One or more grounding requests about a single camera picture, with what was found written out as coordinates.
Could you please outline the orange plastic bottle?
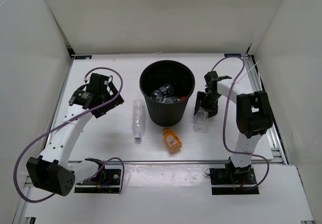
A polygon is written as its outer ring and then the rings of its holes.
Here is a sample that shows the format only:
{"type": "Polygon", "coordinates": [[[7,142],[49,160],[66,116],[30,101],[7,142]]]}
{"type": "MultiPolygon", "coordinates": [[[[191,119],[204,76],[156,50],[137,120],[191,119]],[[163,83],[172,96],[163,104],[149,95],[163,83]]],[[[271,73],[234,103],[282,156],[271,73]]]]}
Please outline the orange plastic bottle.
{"type": "Polygon", "coordinates": [[[163,129],[163,135],[165,143],[171,153],[174,154],[181,149],[182,143],[173,131],[166,127],[163,129]]]}

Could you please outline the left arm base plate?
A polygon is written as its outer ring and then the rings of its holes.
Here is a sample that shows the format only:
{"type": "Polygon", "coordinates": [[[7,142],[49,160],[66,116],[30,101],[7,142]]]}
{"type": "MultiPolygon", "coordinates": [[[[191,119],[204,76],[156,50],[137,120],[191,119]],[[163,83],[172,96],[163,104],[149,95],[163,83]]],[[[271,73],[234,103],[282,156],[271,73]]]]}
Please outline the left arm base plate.
{"type": "Polygon", "coordinates": [[[87,194],[120,194],[123,190],[125,164],[119,157],[112,157],[107,161],[86,158],[98,166],[98,173],[89,177],[74,187],[74,193],[87,194]]]}

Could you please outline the small black-label plastic bottle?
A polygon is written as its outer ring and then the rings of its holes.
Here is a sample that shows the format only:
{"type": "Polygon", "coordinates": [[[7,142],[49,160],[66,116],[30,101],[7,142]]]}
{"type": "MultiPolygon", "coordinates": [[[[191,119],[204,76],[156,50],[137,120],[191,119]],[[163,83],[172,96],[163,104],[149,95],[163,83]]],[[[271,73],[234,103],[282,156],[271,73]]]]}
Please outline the small black-label plastic bottle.
{"type": "Polygon", "coordinates": [[[153,95],[157,98],[166,98],[172,96],[174,93],[174,86],[172,84],[165,84],[158,89],[154,90],[153,95]]]}

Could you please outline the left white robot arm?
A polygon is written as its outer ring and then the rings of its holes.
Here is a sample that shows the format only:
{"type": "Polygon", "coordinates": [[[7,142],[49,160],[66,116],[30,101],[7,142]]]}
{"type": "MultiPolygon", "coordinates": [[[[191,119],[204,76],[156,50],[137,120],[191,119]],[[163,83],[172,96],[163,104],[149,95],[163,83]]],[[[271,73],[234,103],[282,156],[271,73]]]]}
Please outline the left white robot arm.
{"type": "Polygon", "coordinates": [[[38,157],[28,159],[26,167],[34,187],[66,196],[75,184],[86,181],[101,184],[106,176],[105,162],[86,158],[70,164],[69,158],[90,119],[104,116],[123,102],[111,77],[91,74],[86,84],[71,96],[62,127],[54,130],[50,143],[38,157]]]}

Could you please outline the red-label water bottle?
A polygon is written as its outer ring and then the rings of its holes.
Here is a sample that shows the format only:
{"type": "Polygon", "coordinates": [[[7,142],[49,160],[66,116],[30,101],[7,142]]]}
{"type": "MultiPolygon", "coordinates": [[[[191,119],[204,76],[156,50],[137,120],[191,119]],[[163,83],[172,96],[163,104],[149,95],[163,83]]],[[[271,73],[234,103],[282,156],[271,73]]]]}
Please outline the red-label water bottle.
{"type": "Polygon", "coordinates": [[[162,103],[177,103],[184,100],[185,98],[186,97],[171,96],[171,97],[164,98],[162,100],[162,103]]]}

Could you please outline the clear white-label plastic bottle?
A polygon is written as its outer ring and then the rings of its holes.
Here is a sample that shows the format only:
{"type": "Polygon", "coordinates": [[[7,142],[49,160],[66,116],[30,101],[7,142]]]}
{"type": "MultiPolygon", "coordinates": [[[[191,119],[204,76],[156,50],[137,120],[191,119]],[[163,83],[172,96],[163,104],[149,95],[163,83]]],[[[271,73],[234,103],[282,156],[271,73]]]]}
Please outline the clear white-label plastic bottle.
{"type": "Polygon", "coordinates": [[[206,133],[208,128],[208,112],[204,109],[199,109],[194,115],[193,130],[195,132],[206,133]]]}

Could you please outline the tall clear plastic bottle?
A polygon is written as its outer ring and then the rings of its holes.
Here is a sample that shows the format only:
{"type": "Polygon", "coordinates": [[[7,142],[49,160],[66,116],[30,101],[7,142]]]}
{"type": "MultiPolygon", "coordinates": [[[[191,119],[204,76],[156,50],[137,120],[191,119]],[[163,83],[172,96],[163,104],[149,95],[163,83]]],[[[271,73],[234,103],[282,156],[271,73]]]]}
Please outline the tall clear plastic bottle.
{"type": "Polygon", "coordinates": [[[134,140],[140,142],[146,129],[146,106],[142,99],[136,99],[133,102],[132,112],[132,133],[134,140]]]}

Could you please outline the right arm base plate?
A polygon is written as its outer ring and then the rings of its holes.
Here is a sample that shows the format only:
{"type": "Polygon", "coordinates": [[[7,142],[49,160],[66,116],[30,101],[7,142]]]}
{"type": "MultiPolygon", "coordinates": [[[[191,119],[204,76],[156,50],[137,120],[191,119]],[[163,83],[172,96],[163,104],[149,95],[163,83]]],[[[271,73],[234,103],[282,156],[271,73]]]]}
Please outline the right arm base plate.
{"type": "Polygon", "coordinates": [[[258,195],[259,188],[254,168],[249,165],[241,173],[234,172],[231,164],[224,168],[208,168],[204,174],[210,178],[212,195],[258,195]]]}

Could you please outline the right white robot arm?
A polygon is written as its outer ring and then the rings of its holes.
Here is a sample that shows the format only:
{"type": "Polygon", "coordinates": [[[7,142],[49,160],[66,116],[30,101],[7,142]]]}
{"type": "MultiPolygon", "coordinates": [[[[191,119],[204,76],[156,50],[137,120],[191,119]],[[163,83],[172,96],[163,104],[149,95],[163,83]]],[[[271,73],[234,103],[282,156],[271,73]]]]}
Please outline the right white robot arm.
{"type": "Polygon", "coordinates": [[[239,135],[235,150],[225,164],[225,173],[218,179],[227,179],[236,184],[246,179],[251,172],[251,155],[257,143],[273,125],[273,114],[268,95],[265,91],[247,89],[235,83],[229,76],[218,76],[216,71],[210,71],[205,76],[206,88],[197,93],[194,115],[203,111],[208,117],[218,113],[218,100],[225,96],[227,102],[236,104],[236,124],[239,135]]]}

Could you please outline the black plastic waste bin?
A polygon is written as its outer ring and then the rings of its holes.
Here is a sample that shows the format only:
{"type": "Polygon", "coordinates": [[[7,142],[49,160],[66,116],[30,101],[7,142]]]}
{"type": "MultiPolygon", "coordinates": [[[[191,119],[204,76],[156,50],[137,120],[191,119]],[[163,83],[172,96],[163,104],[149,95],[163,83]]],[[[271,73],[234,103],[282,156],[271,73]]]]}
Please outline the black plastic waste bin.
{"type": "Polygon", "coordinates": [[[184,64],[160,60],[144,69],[139,86],[152,121],[170,127],[182,119],[195,88],[195,78],[184,64]]]}

